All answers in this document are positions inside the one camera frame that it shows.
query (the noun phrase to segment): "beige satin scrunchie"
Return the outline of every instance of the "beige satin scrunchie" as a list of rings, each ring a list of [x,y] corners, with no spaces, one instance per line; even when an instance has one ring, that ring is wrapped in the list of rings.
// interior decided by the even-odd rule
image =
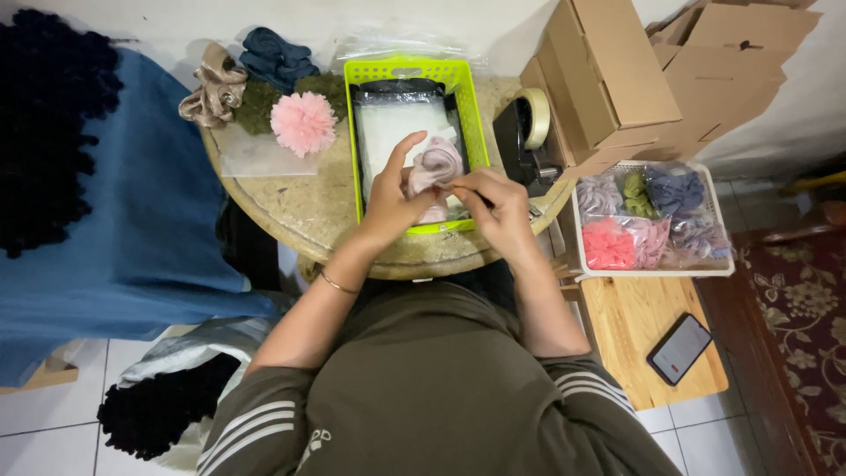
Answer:
[[[203,52],[203,63],[194,72],[200,87],[179,103],[182,119],[212,128],[232,122],[232,108],[241,105],[247,72],[240,66],[225,68],[228,60],[233,61],[226,48],[215,42],[208,44]]]

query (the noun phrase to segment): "olive green sweatshirt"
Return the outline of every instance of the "olive green sweatshirt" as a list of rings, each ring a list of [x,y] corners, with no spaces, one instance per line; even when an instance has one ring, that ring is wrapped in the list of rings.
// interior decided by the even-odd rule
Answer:
[[[535,359],[518,328],[444,283],[373,302],[322,368],[227,395],[197,473],[679,475],[593,356]]]

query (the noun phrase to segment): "hand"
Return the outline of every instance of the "hand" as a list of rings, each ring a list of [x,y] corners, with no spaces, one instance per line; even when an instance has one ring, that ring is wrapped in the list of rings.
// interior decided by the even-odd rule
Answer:
[[[453,194],[470,210],[479,231],[508,264],[525,263],[542,255],[529,221],[525,187],[490,170],[473,169],[451,182]],[[493,203],[488,208],[481,196]]]
[[[406,200],[400,185],[403,182],[405,156],[411,147],[423,142],[426,131],[406,136],[391,152],[385,169],[373,178],[367,212],[356,234],[381,252],[399,238],[437,199],[439,191],[426,190]]]

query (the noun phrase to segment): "roll of packing tape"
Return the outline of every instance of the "roll of packing tape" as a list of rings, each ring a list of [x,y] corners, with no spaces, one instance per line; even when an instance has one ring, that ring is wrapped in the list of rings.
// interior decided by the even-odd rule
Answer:
[[[531,109],[531,127],[526,139],[525,149],[537,149],[543,145],[549,133],[549,101],[546,93],[537,87],[527,87],[517,91],[514,99],[524,98]]]

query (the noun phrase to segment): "phone screen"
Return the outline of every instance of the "phone screen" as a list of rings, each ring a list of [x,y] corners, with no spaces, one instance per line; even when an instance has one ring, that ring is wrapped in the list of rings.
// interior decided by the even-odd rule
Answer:
[[[711,334],[692,314],[682,316],[672,334],[651,354],[651,363],[676,385],[696,358],[711,343]]]

